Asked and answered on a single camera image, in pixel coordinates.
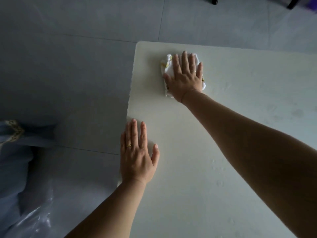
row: floor tile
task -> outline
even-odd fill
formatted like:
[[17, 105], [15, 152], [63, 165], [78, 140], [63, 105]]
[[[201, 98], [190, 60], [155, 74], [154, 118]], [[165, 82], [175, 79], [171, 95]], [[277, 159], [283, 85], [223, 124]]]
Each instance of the floor tile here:
[[120, 156], [62, 147], [40, 155], [22, 200], [29, 209], [47, 206], [50, 237], [63, 238], [116, 189]]
[[270, 2], [269, 33], [271, 50], [291, 52], [317, 52], [317, 15], [305, 7], [303, 0], [293, 10]]
[[165, 0], [159, 41], [267, 49], [267, 0]]
[[164, 0], [0, 0], [0, 29], [157, 41]]
[[54, 119], [60, 145], [119, 154], [135, 43], [0, 35], [2, 118]]

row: bracelet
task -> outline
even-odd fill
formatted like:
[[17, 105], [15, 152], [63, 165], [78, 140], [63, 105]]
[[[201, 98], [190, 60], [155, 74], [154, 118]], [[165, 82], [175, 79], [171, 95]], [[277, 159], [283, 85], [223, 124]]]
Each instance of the bracelet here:
[[197, 88], [193, 88], [193, 89], [187, 90], [187, 91], [183, 94], [182, 98], [180, 99], [180, 103], [183, 103], [183, 98], [184, 98], [185, 94], [188, 93], [188, 92], [190, 92], [190, 91], [193, 91], [193, 90], [199, 91]]

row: finger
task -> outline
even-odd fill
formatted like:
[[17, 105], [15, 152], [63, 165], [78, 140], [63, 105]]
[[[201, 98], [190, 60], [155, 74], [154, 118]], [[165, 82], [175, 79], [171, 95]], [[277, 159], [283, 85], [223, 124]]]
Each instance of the finger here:
[[131, 122], [128, 122], [125, 126], [125, 149], [130, 149], [131, 145]]
[[196, 72], [195, 56], [192, 53], [188, 57], [188, 62], [189, 62], [189, 71], [191, 73]]
[[152, 164], [156, 168], [159, 163], [159, 147], [157, 144], [154, 144], [153, 146], [153, 154], [151, 157]]
[[147, 135], [146, 135], [145, 122], [141, 122], [141, 134], [140, 134], [139, 146], [140, 146], [140, 148], [147, 149]]
[[120, 137], [120, 153], [121, 156], [125, 153], [125, 132], [123, 132]]
[[173, 63], [174, 75], [181, 74], [182, 70], [181, 70], [180, 65], [179, 65], [179, 59], [178, 59], [178, 55], [177, 54], [175, 54], [173, 56], [172, 63]]
[[135, 119], [131, 120], [131, 141], [132, 141], [132, 148], [137, 148], [139, 146], [138, 124]]
[[164, 80], [165, 80], [165, 83], [167, 84], [167, 85], [169, 85], [170, 83], [171, 83], [171, 81], [172, 81], [172, 77], [171, 76], [169, 76], [168, 74], [163, 74], [163, 78], [164, 78]]
[[198, 64], [197, 71], [196, 71], [196, 76], [199, 79], [203, 78], [203, 63], [202, 62]]
[[189, 73], [189, 64], [188, 64], [188, 57], [187, 52], [183, 51], [182, 54], [182, 73]]

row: person's left hand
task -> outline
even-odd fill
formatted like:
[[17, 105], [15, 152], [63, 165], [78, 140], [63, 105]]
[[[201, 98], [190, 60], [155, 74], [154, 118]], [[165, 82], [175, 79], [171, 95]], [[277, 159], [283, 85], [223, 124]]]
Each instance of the person's left hand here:
[[121, 134], [120, 172], [122, 182], [134, 179], [146, 185], [156, 171], [159, 162], [159, 148], [153, 146], [153, 155], [150, 158], [147, 150], [146, 126], [141, 122], [141, 134], [138, 138], [137, 121], [132, 119]]

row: chair leg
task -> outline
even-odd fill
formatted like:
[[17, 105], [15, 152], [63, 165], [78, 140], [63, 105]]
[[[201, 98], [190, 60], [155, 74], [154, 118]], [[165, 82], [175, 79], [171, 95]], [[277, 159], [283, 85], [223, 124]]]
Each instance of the chair leg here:
[[293, 9], [299, 0], [292, 0], [291, 3], [287, 6], [288, 9]]
[[213, 5], [217, 5], [218, 0], [212, 0], [211, 3], [212, 3]]

